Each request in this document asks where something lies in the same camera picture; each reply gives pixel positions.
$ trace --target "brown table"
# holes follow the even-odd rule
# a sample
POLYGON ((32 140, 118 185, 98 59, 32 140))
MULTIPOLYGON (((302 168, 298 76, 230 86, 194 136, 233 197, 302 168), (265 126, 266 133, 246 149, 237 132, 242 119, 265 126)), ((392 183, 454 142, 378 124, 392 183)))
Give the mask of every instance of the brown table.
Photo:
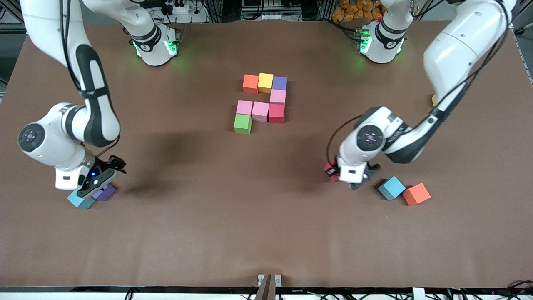
MULTIPOLYGON (((62 101, 67 71, 26 41, 0 106, 0 285, 506 286, 533 269, 533 90, 510 36, 409 165, 384 155, 353 192, 322 172, 329 135, 369 107, 409 124, 431 109, 422 53, 443 22, 416 22, 375 65, 327 23, 191 25, 180 56, 149 67, 118 26, 90 26, 122 124, 118 192, 89 210, 25 156, 19 130, 62 101), (289 78, 288 122, 232 132, 244 73, 289 78), (423 182, 432 199, 375 185, 423 182)), ((334 142, 334 153, 349 129, 334 142)))

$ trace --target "green block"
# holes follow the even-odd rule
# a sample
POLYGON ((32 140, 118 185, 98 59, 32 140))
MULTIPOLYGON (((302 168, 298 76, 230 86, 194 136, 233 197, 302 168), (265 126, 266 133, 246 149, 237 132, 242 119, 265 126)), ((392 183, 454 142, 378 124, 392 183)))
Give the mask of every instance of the green block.
POLYGON ((249 135, 252 130, 252 117, 248 115, 235 115, 235 122, 233 123, 233 129, 236 133, 249 135))

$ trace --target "orange cube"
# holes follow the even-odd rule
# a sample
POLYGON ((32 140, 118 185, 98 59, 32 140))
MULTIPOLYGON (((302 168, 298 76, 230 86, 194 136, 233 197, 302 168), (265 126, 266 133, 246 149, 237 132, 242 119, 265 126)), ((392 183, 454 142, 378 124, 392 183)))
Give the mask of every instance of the orange cube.
POLYGON ((406 189, 402 195, 408 205, 417 205, 431 198, 423 183, 419 183, 406 189))
POLYGON ((245 93, 259 94, 258 84, 259 76, 244 74, 243 91, 245 93))

